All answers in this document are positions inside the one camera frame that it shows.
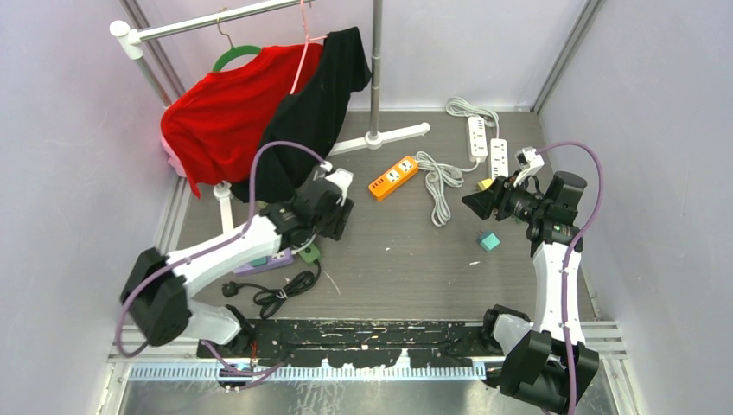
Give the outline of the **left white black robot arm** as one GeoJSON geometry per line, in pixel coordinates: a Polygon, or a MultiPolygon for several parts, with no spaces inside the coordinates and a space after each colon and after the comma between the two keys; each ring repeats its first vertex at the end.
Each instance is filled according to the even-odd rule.
{"type": "Polygon", "coordinates": [[[214,307],[194,296],[256,259],[305,247],[316,235],[340,239],[353,208],[350,173],[318,178],[291,200],[271,203],[245,224],[187,249],[142,252],[120,296],[148,347],[180,338],[216,343],[232,357],[252,345],[252,326],[233,306],[214,307]]]}

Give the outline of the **teal plug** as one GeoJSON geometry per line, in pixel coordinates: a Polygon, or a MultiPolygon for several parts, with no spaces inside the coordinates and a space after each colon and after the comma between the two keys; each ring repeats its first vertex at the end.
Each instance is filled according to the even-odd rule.
{"type": "Polygon", "coordinates": [[[478,236],[477,243],[484,251],[491,252],[500,245],[500,239],[494,233],[484,232],[478,236]]]}
{"type": "Polygon", "coordinates": [[[252,268],[257,268],[257,267],[260,267],[260,266],[264,266],[267,263],[268,263],[268,258],[267,257],[262,257],[262,258],[255,259],[252,262],[250,262],[249,263],[249,266],[251,266],[252,268]]]}

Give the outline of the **dark green power strip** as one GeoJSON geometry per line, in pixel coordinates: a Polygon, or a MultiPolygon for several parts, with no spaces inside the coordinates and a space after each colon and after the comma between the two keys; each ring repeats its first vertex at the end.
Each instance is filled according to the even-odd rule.
{"type": "Polygon", "coordinates": [[[299,257],[308,264],[313,264],[321,257],[321,251],[315,243],[311,243],[308,246],[303,247],[297,253],[299,257]]]}

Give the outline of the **long white power strip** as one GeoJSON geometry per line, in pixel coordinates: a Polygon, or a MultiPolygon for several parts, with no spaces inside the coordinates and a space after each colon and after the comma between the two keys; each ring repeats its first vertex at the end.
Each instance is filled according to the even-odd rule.
{"type": "Polygon", "coordinates": [[[480,116],[486,121],[488,136],[488,177],[495,179],[498,176],[508,175],[507,141],[500,137],[500,118],[497,112],[488,108],[471,105],[467,100],[453,97],[448,100],[445,111],[455,117],[466,118],[472,115],[480,116]]]}

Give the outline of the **purple power strip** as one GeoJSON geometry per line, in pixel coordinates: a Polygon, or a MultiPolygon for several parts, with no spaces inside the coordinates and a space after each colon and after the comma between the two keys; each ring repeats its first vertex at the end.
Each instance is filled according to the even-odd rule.
{"type": "Polygon", "coordinates": [[[233,273],[240,276],[247,276],[291,265],[295,261],[294,255],[309,247],[315,238],[316,236],[312,235],[306,243],[303,243],[301,246],[297,246],[295,250],[286,248],[271,256],[255,259],[250,263],[236,268],[233,273]]]}

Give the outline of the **orange power strip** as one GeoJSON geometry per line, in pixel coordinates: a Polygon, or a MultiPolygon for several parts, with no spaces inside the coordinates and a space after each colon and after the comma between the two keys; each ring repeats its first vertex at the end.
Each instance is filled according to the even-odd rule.
{"type": "Polygon", "coordinates": [[[440,163],[426,151],[419,150],[414,156],[400,159],[367,188],[376,201],[383,201],[419,171],[424,172],[424,186],[433,200],[430,221],[435,227],[444,227],[452,217],[445,196],[446,188],[460,188],[464,183],[464,174],[478,166],[479,163],[476,163],[472,168],[464,169],[440,163]]]}

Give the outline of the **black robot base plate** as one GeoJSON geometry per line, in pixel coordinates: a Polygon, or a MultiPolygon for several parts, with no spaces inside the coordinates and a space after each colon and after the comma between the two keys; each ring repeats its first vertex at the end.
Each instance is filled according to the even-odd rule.
{"type": "Polygon", "coordinates": [[[282,378],[485,380],[505,356],[484,322],[456,320],[252,320],[241,346],[199,344],[240,370],[282,368],[282,378]]]}

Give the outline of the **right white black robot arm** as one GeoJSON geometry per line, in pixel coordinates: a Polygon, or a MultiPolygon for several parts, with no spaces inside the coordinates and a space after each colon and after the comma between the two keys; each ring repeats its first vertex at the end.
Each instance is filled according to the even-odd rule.
{"type": "Polygon", "coordinates": [[[572,414],[595,377],[599,354],[587,344],[578,317],[577,271],[583,250],[577,205],[587,182],[559,171],[547,190],[531,192],[519,177],[498,177],[462,203],[479,218],[516,219],[526,238],[537,279],[536,316],[496,304],[487,310],[478,342],[503,354],[497,373],[485,382],[508,397],[545,412],[572,414]]]}

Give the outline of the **short white power strip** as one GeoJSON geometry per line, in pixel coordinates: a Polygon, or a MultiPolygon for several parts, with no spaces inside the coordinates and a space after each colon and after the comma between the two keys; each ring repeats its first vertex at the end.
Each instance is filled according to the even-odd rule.
{"type": "Polygon", "coordinates": [[[476,170],[488,158],[488,136],[486,121],[476,115],[467,117],[466,132],[468,139],[468,159],[474,164],[471,168],[459,168],[462,173],[476,170]]]}

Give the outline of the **yellow plug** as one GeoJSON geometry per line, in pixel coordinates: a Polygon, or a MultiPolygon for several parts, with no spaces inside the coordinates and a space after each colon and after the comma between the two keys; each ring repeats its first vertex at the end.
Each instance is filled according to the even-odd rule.
{"type": "Polygon", "coordinates": [[[480,191],[485,191],[485,190],[489,189],[492,186],[493,183],[494,183],[494,180],[493,179],[487,178],[487,179],[484,179],[482,181],[479,181],[477,183],[477,188],[480,191]]]}

